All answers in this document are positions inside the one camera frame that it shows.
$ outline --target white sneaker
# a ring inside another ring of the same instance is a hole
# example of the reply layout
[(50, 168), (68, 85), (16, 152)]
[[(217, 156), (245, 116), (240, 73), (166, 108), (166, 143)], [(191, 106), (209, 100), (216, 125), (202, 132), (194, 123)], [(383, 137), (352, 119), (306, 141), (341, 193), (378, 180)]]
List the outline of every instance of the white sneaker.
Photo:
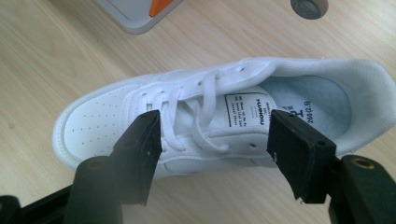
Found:
[(139, 114), (160, 109), (163, 154), (155, 178), (264, 165), (275, 108), (332, 139), (340, 155), (396, 123), (396, 86), (381, 65), (366, 60), (252, 58), (132, 77), (67, 107), (55, 123), (53, 147), (76, 169), (109, 155)]

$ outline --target light wood surface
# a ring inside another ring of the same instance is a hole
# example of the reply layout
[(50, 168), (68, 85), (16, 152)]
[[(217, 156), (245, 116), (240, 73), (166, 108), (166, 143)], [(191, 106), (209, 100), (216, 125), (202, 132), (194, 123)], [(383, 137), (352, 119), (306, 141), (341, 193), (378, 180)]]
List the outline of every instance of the light wood surface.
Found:
[[(366, 58), (396, 78), (396, 2), (330, 1), (317, 21), (290, 1), (185, 0), (142, 35), (93, 1), (0, 0), (0, 195), (32, 203), (72, 183), (51, 132), (79, 96), (114, 81), (245, 57)], [(356, 154), (396, 178), (396, 129)], [(327, 204), (295, 201), (277, 169), (248, 168), (154, 181), (125, 223), (330, 223)]]

